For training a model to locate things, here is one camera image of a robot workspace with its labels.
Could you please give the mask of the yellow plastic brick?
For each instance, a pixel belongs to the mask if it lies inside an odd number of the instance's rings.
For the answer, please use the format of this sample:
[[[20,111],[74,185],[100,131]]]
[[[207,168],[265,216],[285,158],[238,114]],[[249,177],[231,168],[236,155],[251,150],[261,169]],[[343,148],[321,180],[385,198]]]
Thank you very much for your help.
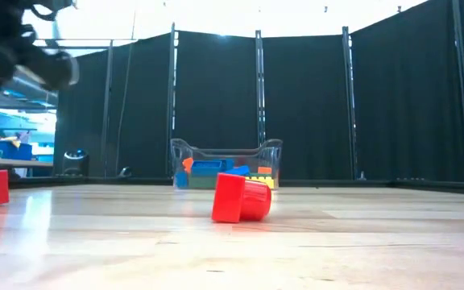
[[[247,176],[247,180],[266,184],[270,189],[277,189],[276,180],[271,176]]]

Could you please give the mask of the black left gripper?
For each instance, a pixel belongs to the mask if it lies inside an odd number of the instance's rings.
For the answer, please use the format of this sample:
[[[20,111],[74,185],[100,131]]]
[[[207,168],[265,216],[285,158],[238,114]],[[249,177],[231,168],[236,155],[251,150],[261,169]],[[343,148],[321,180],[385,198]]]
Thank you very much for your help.
[[[77,83],[77,59],[65,51],[48,53],[33,43],[36,34],[0,37],[0,90],[18,69],[50,91],[66,89]],[[36,69],[46,73],[42,76]]]

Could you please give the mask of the background table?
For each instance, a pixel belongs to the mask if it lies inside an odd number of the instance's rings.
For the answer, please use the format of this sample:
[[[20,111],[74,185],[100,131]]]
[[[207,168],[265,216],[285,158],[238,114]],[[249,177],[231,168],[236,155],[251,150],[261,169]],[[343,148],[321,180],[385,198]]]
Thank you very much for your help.
[[[0,169],[10,168],[51,168],[53,163],[36,160],[1,159]]]

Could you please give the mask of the silver ventilation duct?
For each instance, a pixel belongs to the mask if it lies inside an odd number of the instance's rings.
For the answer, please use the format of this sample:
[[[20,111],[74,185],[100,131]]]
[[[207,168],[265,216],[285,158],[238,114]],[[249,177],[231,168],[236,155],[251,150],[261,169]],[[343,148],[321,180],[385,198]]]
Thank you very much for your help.
[[[12,96],[20,101],[38,102],[46,106],[58,105],[58,93],[56,91],[48,91],[38,83],[23,77],[13,77],[11,81],[2,87],[2,91],[5,95]]]

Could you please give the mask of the black cylinder speaker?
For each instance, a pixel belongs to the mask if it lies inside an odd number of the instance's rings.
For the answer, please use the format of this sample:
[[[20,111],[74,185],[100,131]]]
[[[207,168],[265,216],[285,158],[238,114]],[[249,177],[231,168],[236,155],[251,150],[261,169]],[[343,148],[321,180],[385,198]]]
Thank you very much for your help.
[[[89,155],[82,149],[66,151],[63,157],[62,173],[87,176],[89,174]]]

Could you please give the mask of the clear plastic bin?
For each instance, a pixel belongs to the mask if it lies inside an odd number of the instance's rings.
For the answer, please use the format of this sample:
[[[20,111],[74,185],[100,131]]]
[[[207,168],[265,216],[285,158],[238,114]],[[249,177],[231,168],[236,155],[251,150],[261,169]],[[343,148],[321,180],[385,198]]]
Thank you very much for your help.
[[[189,145],[183,139],[172,139],[173,185],[174,175],[177,172],[185,172],[182,161],[188,157],[193,157],[193,162],[195,160],[221,160],[230,158],[234,159],[235,168],[247,165],[251,173],[257,173],[258,167],[270,167],[272,169],[272,178],[276,180],[277,188],[279,188],[282,149],[283,141],[280,139],[269,139],[260,147],[253,149],[201,149]],[[193,176],[191,173],[187,174],[188,178]]]

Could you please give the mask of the black metal stand pole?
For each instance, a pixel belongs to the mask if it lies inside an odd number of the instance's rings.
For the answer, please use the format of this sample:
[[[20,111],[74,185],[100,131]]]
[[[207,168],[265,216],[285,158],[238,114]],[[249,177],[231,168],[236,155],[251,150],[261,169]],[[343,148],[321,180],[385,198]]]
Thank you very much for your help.
[[[167,170],[168,176],[172,178],[172,154],[171,154],[171,138],[173,134],[173,94],[175,80],[175,32],[176,24],[173,22],[170,32],[170,48],[169,48],[169,68],[168,68],[168,144],[167,144]]]
[[[454,44],[456,49],[456,60],[458,66],[458,80],[459,80],[459,89],[460,89],[460,98],[462,104],[462,124],[464,130],[464,48],[463,48],[463,38],[462,38],[462,26],[461,26],[461,14],[459,0],[450,0],[452,15],[453,15],[453,29],[454,29]]]
[[[352,75],[351,75],[351,55],[350,55],[350,33],[348,26],[342,27],[342,50],[345,67],[345,85],[346,85],[346,104],[349,131],[349,149],[350,149],[350,169],[352,179],[357,177],[356,159],[355,159],[355,133],[354,133],[354,107],[352,92]]]
[[[106,82],[104,90],[104,103],[102,115],[102,131],[101,131],[101,165],[102,176],[106,177],[106,161],[107,161],[107,133],[108,133],[108,113],[109,113],[109,99],[110,99],[110,84],[111,84],[111,71],[112,71],[112,58],[113,58],[114,40],[111,39],[107,49],[106,61]]]
[[[261,30],[255,31],[255,60],[256,60],[256,96],[257,96],[257,131],[258,143],[265,141],[264,118],[264,87],[263,87],[263,42]]]

